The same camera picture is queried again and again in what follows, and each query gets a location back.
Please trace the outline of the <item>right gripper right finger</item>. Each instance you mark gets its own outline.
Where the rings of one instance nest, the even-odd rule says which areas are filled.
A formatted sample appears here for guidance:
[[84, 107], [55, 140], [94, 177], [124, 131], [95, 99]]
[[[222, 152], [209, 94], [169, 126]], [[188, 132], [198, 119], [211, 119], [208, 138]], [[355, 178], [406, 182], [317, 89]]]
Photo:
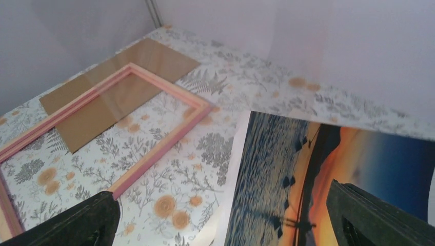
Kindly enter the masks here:
[[350, 183], [333, 180], [327, 210], [338, 245], [434, 245], [434, 227]]

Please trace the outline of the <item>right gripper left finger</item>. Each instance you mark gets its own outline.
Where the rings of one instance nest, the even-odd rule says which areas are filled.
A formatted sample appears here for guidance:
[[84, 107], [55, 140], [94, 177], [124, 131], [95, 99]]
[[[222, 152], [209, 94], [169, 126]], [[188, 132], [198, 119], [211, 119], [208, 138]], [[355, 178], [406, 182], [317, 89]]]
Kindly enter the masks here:
[[113, 245], [119, 202], [102, 191], [1, 245]]

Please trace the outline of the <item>sunset photo print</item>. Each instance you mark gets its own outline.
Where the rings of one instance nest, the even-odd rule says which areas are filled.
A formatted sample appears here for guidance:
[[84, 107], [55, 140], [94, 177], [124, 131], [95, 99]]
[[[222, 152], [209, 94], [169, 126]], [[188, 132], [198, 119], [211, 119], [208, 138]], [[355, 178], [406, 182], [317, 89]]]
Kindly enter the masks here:
[[240, 115], [224, 200], [193, 245], [336, 245], [336, 179], [434, 224], [434, 142], [256, 111]]

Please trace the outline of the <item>brown cardboard backing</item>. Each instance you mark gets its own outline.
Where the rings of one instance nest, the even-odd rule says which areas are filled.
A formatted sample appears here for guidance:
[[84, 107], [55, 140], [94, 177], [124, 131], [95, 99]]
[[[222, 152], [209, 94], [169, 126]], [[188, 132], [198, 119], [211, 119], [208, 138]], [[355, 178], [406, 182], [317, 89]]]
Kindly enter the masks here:
[[[190, 57], [145, 38], [41, 97], [40, 102], [51, 115], [128, 63], [171, 83], [200, 65]], [[158, 87], [130, 74], [60, 122], [56, 129], [67, 149], [74, 153], [160, 92]]]

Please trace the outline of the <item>left aluminium corner post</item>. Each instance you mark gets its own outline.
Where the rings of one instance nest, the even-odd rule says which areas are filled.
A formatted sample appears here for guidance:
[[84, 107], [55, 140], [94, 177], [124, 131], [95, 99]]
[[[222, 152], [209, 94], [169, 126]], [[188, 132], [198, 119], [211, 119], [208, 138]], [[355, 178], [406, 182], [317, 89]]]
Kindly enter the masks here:
[[151, 16], [151, 19], [154, 23], [154, 26], [156, 28], [160, 28], [163, 26], [163, 21], [157, 6], [156, 0], [144, 0], [146, 7], [148, 9], [148, 12]]

